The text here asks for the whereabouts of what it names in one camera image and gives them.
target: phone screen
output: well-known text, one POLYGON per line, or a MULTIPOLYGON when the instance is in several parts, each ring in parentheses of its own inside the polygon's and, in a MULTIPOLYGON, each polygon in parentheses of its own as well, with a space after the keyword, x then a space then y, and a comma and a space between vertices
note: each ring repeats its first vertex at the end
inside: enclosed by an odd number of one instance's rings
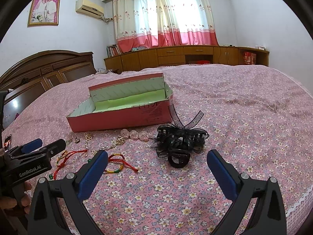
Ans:
POLYGON ((12 134, 10 134, 8 137, 5 138, 4 140, 4 149, 5 149, 5 152, 9 151, 10 150, 10 147, 11 147, 11 138, 12 138, 12 134))

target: pink bear hair clip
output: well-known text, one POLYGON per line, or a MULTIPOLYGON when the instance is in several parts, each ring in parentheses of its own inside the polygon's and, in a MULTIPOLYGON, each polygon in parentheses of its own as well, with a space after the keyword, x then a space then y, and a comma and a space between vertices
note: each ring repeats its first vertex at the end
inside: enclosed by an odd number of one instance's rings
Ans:
POLYGON ((137 139, 140 139, 141 141, 144 141, 144 142, 148 142, 149 141, 149 135, 147 132, 145 131, 142 131, 140 133, 138 133, 137 131, 135 130, 132 130, 132 131, 128 131, 127 129, 123 129, 121 130, 121 135, 124 139, 132 139, 132 140, 137 140, 137 139))

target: human hand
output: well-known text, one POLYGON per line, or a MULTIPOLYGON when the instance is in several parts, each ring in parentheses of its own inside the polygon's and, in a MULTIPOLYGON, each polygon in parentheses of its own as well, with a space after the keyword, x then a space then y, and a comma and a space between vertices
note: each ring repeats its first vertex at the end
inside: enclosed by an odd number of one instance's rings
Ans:
MULTIPOLYGON (((24 184, 25 190, 31 190, 32 186, 29 182, 25 182, 24 184)), ((24 197, 21 199, 21 204, 24 206, 24 211, 26 214, 29 214, 30 210, 30 197, 25 194, 24 197)), ((7 197, 7 196, 2 196, 0 197, 0 209, 11 209, 14 208, 17 205, 16 199, 7 197)))

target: air conditioner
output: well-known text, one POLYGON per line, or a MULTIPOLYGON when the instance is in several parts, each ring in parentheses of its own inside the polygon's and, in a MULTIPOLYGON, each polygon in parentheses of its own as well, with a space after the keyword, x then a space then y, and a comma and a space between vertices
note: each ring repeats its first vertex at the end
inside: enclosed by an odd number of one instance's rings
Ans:
POLYGON ((95 18, 101 18, 104 15, 104 8, 88 0, 77 0, 76 12, 95 18))

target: silver bolt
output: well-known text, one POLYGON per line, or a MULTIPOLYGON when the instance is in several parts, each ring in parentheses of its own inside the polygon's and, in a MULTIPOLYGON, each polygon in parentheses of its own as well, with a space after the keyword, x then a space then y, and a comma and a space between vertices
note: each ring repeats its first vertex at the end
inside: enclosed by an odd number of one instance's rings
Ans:
POLYGON ((274 178, 274 177, 271 177, 270 180, 271 180, 272 183, 276 183, 277 182, 277 179, 274 178))
POLYGON ((46 181, 46 178, 40 178, 40 179, 38 180, 39 183, 44 183, 45 181, 46 181))
POLYGON ((248 175, 247 173, 242 173, 242 174, 240 174, 240 177, 241 177, 242 179, 248 179, 248 178, 249 178, 249 175, 248 175))
POLYGON ((72 179, 73 177, 75 177, 75 174, 73 172, 66 175, 67 179, 72 179))

